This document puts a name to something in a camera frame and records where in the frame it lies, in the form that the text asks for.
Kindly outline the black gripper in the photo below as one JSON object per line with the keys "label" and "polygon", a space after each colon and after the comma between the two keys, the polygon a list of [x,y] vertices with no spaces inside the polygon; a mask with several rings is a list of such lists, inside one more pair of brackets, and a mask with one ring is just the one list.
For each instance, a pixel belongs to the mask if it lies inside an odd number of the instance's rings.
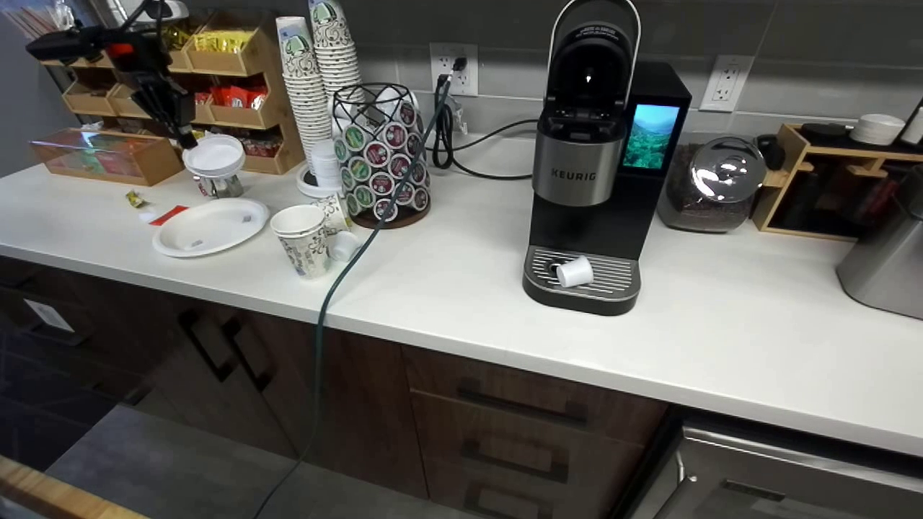
{"label": "black gripper", "polygon": [[137,74],[132,101],[160,121],[170,136],[189,136],[194,121],[190,92],[161,66],[142,66]]}

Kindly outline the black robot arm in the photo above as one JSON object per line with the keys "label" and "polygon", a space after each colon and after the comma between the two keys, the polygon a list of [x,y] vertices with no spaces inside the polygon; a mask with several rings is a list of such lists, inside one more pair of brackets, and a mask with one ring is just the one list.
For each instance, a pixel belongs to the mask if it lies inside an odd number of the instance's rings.
{"label": "black robot arm", "polygon": [[132,87],[132,101],[183,146],[196,144],[194,94],[170,74],[161,27],[167,0],[142,0],[122,26],[79,26],[36,36],[27,50],[39,59],[99,59]]}

